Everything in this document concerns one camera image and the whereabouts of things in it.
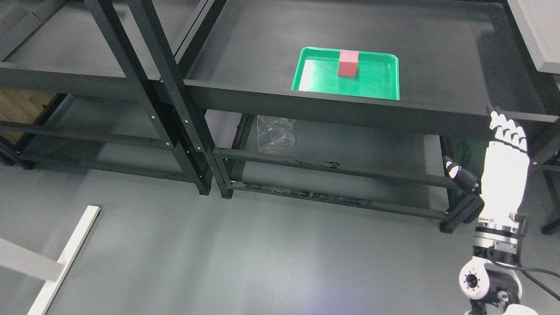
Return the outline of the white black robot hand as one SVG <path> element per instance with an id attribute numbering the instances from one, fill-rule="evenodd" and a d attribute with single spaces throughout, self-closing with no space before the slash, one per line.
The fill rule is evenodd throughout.
<path id="1" fill-rule="evenodd" d="M 484 156 L 482 177 L 444 156 L 446 173 L 469 195 L 478 195 L 484 205 L 478 222 L 486 227 L 519 228 L 518 208 L 522 203 L 530 159 L 524 128 L 504 112 L 490 112 L 492 137 Z"/>

